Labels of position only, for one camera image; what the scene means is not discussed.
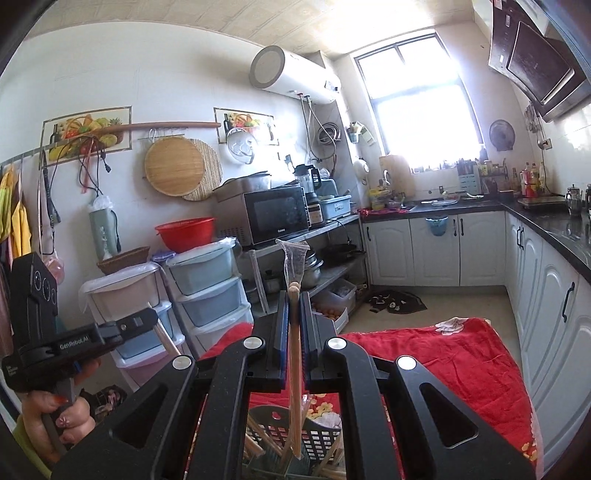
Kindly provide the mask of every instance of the tiled floor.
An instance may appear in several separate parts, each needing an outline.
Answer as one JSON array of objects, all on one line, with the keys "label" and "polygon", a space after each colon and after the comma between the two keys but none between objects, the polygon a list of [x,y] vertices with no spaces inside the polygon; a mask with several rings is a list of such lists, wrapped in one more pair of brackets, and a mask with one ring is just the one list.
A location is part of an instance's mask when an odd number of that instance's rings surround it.
[{"label": "tiled floor", "polygon": [[427,310],[408,315],[396,315],[382,310],[370,312],[364,304],[353,314],[343,333],[379,332],[396,328],[428,327],[452,317],[481,317],[489,319],[509,353],[521,370],[519,338],[509,297],[503,294],[418,294]]}]

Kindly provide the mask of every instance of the white cabinet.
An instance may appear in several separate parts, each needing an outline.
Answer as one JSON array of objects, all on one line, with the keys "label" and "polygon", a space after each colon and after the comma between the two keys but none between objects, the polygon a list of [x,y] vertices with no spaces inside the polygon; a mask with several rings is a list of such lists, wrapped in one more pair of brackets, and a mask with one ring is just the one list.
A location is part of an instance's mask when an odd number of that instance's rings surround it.
[{"label": "white cabinet", "polygon": [[413,245],[408,220],[365,224],[372,284],[413,286]]},{"label": "white cabinet", "polygon": [[[526,240],[524,249],[523,270],[527,272],[532,269]],[[563,320],[570,316],[573,308],[579,275],[550,244],[544,243],[538,278],[525,327],[525,341],[521,345],[524,380],[534,397],[554,362],[564,335]],[[519,295],[519,305],[522,305],[521,300],[527,300],[529,291],[522,288]]]},{"label": "white cabinet", "polygon": [[[514,310],[517,309],[517,295],[519,294],[519,261],[521,249],[519,248],[519,234],[521,222],[510,213],[505,214],[506,249],[505,249],[505,286]],[[519,337],[522,336],[520,322],[517,322]]]},{"label": "white cabinet", "polygon": [[457,216],[447,220],[444,235],[435,236],[424,218],[412,218],[415,283],[427,287],[457,287],[460,283],[460,243]]},{"label": "white cabinet", "polygon": [[460,286],[505,284],[505,214],[458,215]]},{"label": "white cabinet", "polygon": [[532,401],[540,421],[546,470],[560,457],[591,405],[591,287],[580,279],[572,313],[561,317],[550,370]]},{"label": "white cabinet", "polygon": [[530,227],[520,225],[519,232],[519,273],[517,276],[518,294],[513,305],[515,320],[523,331],[522,340],[527,337],[532,325],[533,308],[538,282],[541,279],[542,246],[544,240]]}]

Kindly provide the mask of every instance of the kitchen counter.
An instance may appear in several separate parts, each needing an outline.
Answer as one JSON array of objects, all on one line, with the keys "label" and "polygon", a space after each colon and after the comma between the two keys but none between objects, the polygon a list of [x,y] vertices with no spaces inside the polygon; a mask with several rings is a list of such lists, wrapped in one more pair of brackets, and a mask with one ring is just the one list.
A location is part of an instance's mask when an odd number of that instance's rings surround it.
[{"label": "kitchen counter", "polygon": [[583,213],[581,218],[572,218],[564,209],[528,210],[517,202],[499,200],[461,200],[455,205],[437,207],[419,204],[406,213],[386,213],[362,218],[363,223],[383,222],[406,218],[427,218],[463,213],[506,211],[523,221],[552,245],[568,262],[591,283],[591,223]]}]

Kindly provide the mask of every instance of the wooden stick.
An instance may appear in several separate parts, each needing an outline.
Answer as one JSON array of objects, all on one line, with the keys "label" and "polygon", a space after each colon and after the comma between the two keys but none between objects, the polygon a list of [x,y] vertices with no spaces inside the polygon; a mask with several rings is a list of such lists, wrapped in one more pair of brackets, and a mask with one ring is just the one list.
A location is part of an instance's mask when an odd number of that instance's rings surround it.
[{"label": "wooden stick", "polygon": [[222,124],[217,122],[148,122],[145,124],[111,125],[109,127],[97,128],[90,132],[71,137],[73,140],[78,137],[102,137],[106,134],[125,132],[130,130],[151,130],[153,128],[219,128]]},{"label": "wooden stick", "polygon": [[244,436],[244,448],[254,457],[260,457],[265,454],[265,450],[248,434]]},{"label": "wooden stick", "polygon": [[290,436],[291,450],[301,458],[301,333],[299,322],[300,284],[290,283],[289,371],[290,371]]},{"label": "wooden stick", "polygon": [[275,443],[275,441],[269,437],[269,435],[267,434],[267,432],[265,431],[265,429],[263,429],[256,421],[255,419],[253,419],[250,414],[249,416],[246,418],[246,424],[251,428],[251,430],[253,432],[255,432],[259,437],[262,438],[262,441],[265,442],[270,448],[273,449],[273,451],[277,454],[277,455],[281,455],[281,447],[279,447],[279,445],[277,445]]},{"label": "wooden stick", "polygon": [[[312,398],[308,396],[306,401],[301,407],[301,426],[304,428],[304,423],[306,422],[306,415],[308,415],[308,409],[310,408],[310,403],[312,402]],[[285,445],[283,447],[283,451],[281,452],[281,459],[279,461],[279,471],[284,472],[287,469],[287,465],[291,460],[291,435],[287,437],[285,441]]]},{"label": "wooden stick", "polygon": [[174,356],[182,355],[182,353],[179,351],[177,346],[174,344],[174,342],[168,336],[168,332],[164,329],[164,325],[162,325],[162,322],[160,321],[160,319],[158,319],[158,323],[156,323],[156,325],[154,325],[154,328],[152,330],[154,331],[154,333],[156,335],[158,335],[160,342],[164,345],[164,349],[170,355],[174,355]]},{"label": "wooden stick", "polygon": [[314,468],[314,471],[312,473],[313,476],[318,476],[318,474],[320,473],[320,471],[326,466],[326,464],[329,462],[330,457],[333,456],[334,452],[336,451],[336,449],[340,446],[340,436],[343,433],[339,433],[339,436],[336,438],[336,440],[333,442],[333,444],[330,446],[330,449],[328,452],[326,452],[326,455],[324,456],[324,458],[322,459],[322,461],[316,466],[316,468]]},{"label": "wooden stick", "polygon": [[320,474],[333,480],[347,480],[347,472],[345,470],[337,470],[328,466],[325,466]]}]

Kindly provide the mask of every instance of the steel bowl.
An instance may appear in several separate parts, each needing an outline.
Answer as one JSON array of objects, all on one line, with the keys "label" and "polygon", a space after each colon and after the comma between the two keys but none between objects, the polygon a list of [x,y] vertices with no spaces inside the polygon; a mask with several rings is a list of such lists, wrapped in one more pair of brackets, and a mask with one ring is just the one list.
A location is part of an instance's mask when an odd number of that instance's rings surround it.
[{"label": "steel bowl", "polygon": [[304,276],[301,279],[301,287],[305,290],[314,288],[320,283],[320,267],[324,264],[323,260],[320,260],[314,266],[304,269]]}]

